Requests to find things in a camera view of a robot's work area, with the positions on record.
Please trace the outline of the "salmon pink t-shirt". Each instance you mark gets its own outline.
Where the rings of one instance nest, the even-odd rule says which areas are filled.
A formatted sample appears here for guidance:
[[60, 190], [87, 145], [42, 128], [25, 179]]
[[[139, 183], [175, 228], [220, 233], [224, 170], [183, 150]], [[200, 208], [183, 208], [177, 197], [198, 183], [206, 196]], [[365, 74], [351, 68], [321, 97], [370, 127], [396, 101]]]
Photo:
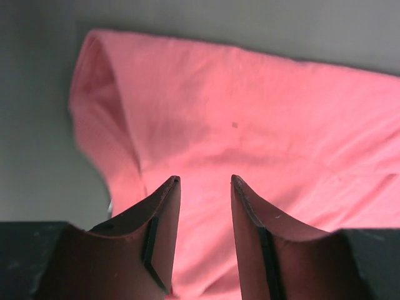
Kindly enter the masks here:
[[114, 214], [181, 178], [172, 299], [241, 298], [233, 174], [326, 231], [399, 226], [397, 77], [97, 29], [69, 109]]

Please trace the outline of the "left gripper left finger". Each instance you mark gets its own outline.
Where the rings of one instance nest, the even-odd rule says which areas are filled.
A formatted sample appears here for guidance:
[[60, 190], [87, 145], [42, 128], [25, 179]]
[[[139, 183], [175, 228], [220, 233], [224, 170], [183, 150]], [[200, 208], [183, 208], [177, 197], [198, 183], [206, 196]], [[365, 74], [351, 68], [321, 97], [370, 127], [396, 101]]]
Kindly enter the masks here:
[[2, 299], [164, 299], [171, 292], [181, 183], [85, 231], [1, 223]]

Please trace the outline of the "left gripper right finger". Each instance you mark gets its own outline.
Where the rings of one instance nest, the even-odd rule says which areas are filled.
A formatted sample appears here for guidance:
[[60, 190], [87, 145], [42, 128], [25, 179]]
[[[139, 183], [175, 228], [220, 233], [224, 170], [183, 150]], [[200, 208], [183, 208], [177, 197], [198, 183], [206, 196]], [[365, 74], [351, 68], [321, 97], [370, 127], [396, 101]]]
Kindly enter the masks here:
[[307, 225], [239, 176], [231, 209], [243, 299], [398, 299], [399, 229]]

